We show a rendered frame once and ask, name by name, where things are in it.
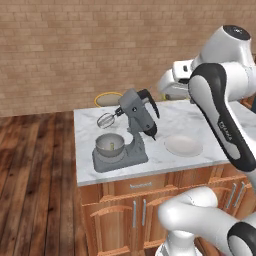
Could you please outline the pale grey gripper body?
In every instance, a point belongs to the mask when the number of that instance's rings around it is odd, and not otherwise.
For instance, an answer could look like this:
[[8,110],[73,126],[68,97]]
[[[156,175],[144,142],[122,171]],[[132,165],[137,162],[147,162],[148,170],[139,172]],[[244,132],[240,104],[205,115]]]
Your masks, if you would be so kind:
[[167,70],[157,83],[157,89],[167,100],[189,98],[188,77],[177,77],[172,69]]

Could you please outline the wooden cupboard door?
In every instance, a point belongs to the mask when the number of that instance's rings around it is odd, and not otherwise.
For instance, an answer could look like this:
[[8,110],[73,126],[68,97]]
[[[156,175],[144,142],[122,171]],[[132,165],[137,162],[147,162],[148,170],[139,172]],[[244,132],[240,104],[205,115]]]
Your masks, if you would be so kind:
[[134,200],[110,200],[82,207],[89,256],[132,256],[137,250],[137,218],[136,228],[132,228]]
[[[244,181],[246,185],[236,208],[234,208],[233,204],[235,203],[240,191],[241,181]],[[233,183],[237,184],[236,193],[233,197],[231,207],[226,209],[226,204],[230,197]],[[231,216],[241,220],[256,211],[256,195],[254,194],[252,185],[245,177],[222,179],[212,178],[209,182],[209,187],[214,190],[218,198],[218,207]]]
[[167,231],[158,220],[158,208],[165,201],[174,197],[174,194],[162,195],[158,198],[145,197],[147,202],[145,226],[142,226],[143,249],[159,246],[164,242]]

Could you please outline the wooden drawer front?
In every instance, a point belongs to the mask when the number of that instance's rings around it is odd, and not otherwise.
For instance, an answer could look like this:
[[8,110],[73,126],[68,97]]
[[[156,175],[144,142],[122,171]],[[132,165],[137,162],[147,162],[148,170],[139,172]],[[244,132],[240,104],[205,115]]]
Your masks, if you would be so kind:
[[114,195],[128,195],[161,189],[165,186],[165,175],[153,175],[114,182]]
[[207,184],[213,167],[202,167],[183,170],[175,173],[174,185],[178,188]]

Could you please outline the grey metal mixer bowl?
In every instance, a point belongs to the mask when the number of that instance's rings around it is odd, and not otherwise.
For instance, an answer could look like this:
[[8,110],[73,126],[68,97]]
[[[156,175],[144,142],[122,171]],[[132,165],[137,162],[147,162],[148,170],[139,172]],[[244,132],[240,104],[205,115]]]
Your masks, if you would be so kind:
[[104,157],[116,157],[124,149],[124,138],[116,133],[106,133],[96,139],[96,150]]

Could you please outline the yellow rimmed round dish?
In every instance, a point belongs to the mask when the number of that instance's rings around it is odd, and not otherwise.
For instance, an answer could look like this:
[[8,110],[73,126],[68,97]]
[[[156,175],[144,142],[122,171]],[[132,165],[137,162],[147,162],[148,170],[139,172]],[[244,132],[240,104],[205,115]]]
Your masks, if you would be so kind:
[[104,92],[95,97],[94,104],[97,107],[115,106],[121,97],[122,94],[118,92]]

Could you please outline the grey stand mixer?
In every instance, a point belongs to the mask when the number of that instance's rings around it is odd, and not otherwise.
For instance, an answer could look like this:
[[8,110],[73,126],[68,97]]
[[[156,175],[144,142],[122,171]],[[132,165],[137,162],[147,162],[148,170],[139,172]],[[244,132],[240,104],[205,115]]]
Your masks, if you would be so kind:
[[128,166],[146,163],[148,156],[145,151],[145,144],[140,133],[144,132],[147,136],[155,138],[157,134],[157,125],[145,107],[146,103],[150,103],[156,113],[160,117],[157,105],[147,89],[136,91],[129,89],[118,101],[119,107],[115,110],[115,114],[103,114],[98,120],[99,128],[105,129],[111,126],[115,117],[125,114],[128,118],[127,131],[132,135],[133,139],[129,144],[125,143],[123,151],[116,157],[104,157],[95,148],[92,152],[94,169],[96,172],[104,173]]

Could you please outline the white round plate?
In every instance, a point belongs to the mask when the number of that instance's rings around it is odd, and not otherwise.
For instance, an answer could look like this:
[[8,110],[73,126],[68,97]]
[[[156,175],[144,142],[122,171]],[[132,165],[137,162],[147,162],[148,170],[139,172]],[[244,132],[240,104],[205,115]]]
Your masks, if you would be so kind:
[[203,152],[202,144],[190,136],[172,135],[165,139],[166,149],[180,157],[195,157]]

